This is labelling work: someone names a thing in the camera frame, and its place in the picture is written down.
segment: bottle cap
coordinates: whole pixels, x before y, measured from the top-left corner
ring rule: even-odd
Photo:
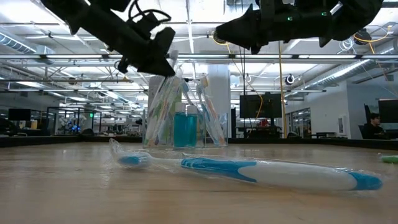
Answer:
[[[184,112],[185,113],[185,103],[175,103],[175,112]]]
[[[198,109],[197,109],[196,106],[189,105],[189,106],[187,106],[187,113],[188,114],[197,114],[198,113]]]

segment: desk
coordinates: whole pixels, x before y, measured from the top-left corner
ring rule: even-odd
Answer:
[[[386,132],[386,134],[388,135],[389,138],[398,139],[398,130],[397,129],[384,130],[384,132]]]
[[[336,133],[333,133],[333,132],[322,132],[322,133],[312,134],[311,136],[315,136],[317,139],[319,139],[319,138],[327,138],[327,137],[336,137]]]
[[[277,126],[246,128],[249,138],[280,138],[281,128]]]
[[[122,143],[132,150],[142,144]],[[385,173],[376,154],[317,145],[231,145],[201,153],[283,159]],[[303,192],[165,169],[112,165],[109,143],[0,151],[0,223],[395,223],[398,179],[378,192]]]

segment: glass wall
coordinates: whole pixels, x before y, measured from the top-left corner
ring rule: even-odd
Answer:
[[[286,114],[288,129],[303,138],[311,138],[311,109],[305,108]]]

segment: plastic wrap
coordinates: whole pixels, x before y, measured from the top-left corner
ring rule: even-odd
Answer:
[[[189,170],[261,186],[307,190],[379,190],[383,185],[380,175],[363,170],[247,157],[182,153],[175,156],[175,152],[170,151],[160,152],[160,158],[149,150],[124,151],[113,139],[110,145],[114,160],[130,169],[163,167],[175,173]]]
[[[144,147],[158,145],[171,146],[173,139],[173,114],[170,109],[177,95],[181,93],[182,79],[179,77],[166,78],[150,105],[148,125],[144,139]]]
[[[206,87],[207,79],[204,77],[201,79],[200,83],[197,83],[197,94],[204,113],[206,129],[215,146],[226,147],[228,146],[228,141],[222,127],[227,126],[228,115],[216,113],[213,103],[211,102],[211,96],[206,94]]]

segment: black robotic arm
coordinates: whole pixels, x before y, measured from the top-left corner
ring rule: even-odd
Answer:
[[[319,37],[320,47],[330,40],[345,40],[368,25],[378,14],[382,0],[257,0],[246,13],[216,28],[216,38],[244,47],[257,54],[271,41]]]
[[[59,18],[64,20],[72,34],[80,28],[99,38],[123,55],[118,70],[126,73],[133,65],[138,72],[169,77],[175,75],[165,57],[173,41],[175,31],[166,27],[151,39],[150,32],[171,17],[154,9],[142,11],[138,0],[41,0]],[[125,11],[128,5],[136,6],[139,13],[129,16],[125,22],[111,11]],[[257,54],[263,45],[271,41],[319,37],[320,47],[331,39],[345,40],[368,25],[377,15],[382,0],[340,0],[342,7],[333,15],[330,10],[338,0],[295,0],[284,4],[282,0],[256,0],[260,10],[252,5],[240,18],[216,28],[215,40],[228,41]],[[166,19],[158,20],[154,13]]]

